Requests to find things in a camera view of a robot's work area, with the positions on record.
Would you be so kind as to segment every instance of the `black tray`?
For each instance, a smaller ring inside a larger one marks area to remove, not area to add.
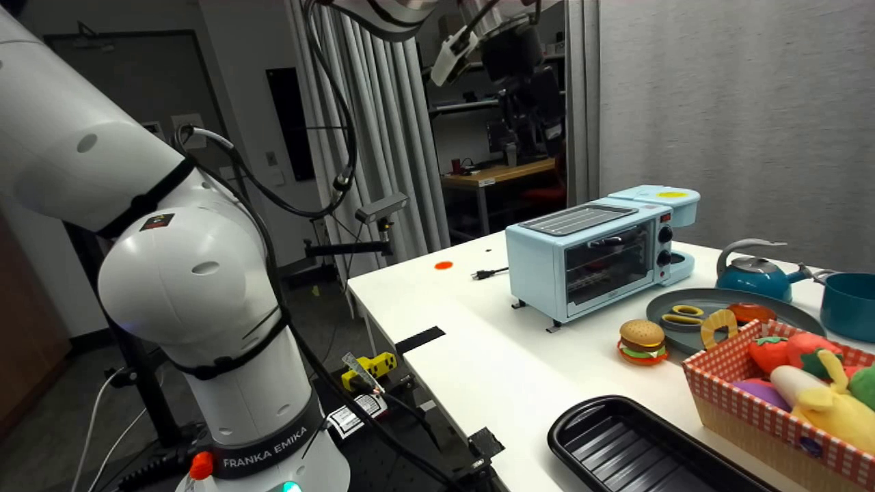
[[[594,489],[773,489],[627,397],[573,406],[546,444]]]
[[[661,314],[666,314],[672,307],[699,307],[706,314],[725,309],[731,303],[761,303],[766,309],[770,309],[777,314],[777,321],[796,325],[802,332],[813,332],[818,337],[825,337],[824,325],[802,313],[799,307],[773,300],[773,299],[762,299],[762,296],[751,296],[751,292],[736,292],[736,289],[672,289],[664,296],[657,296],[647,303],[647,321],[658,324],[664,328],[664,337],[670,343],[672,350],[692,356],[696,350],[702,350],[702,339],[699,339],[699,328],[690,328],[680,324],[664,324]]]

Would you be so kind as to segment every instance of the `toaster oven knob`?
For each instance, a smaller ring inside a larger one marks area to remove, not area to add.
[[[676,239],[676,232],[670,227],[661,227],[657,239],[658,239],[658,243],[666,243]]]
[[[670,253],[661,253],[658,257],[657,257],[657,265],[670,265],[672,263],[672,254]]]

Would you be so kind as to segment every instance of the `yellow object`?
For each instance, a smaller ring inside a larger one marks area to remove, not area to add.
[[[737,321],[731,309],[718,309],[702,321],[699,339],[702,339],[706,350],[713,350],[718,345],[718,339],[716,339],[718,332],[727,332],[727,339],[737,337]]]
[[[680,198],[690,198],[684,188],[664,188],[658,192],[657,198],[664,198],[664,199],[680,199]]]
[[[680,325],[702,325],[706,313],[699,307],[672,307],[666,314],[661,314],[664,324],[680,324]]]
[[[372,359],[360,356],[356,359],[374,380],[385,378],[389,371],[393,371],[400,366],[400,359],[393,352],[377,352]],[[353,392],[353,384],[357,380],[357,376],[353,369],[346,369],[345,376],[338,376],[338,384],[345,386],[345,392]]]
[[[875,455],[875,412],[848,395],[848,376],[832,350],[818,350],[832,386],[802,388],[796,395],[794,415],[802,422]]]

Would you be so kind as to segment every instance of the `label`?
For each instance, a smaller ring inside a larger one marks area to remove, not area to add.
[[[163,227],[169,227],[169,222],[173,222],[173,213],[150,217],[141,222],[139,229],[163,229]]]

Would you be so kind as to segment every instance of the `white wall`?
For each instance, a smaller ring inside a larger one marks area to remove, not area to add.
[[[702,194],[686,242],[871,272],[875,2],[602,2],[602,192]]]
[[[282,0],[200,0],[206,31],[218,75],[228,86],[229,116],[238,123],[238,142],[251,171],[296,207],[316,207],[314,181],[293,177],[289,157],[273,109],[267,68],[296,67],[293,32]],[[310,222],[262,202],[273,236],[277,263],[304,257],[311,239]]]

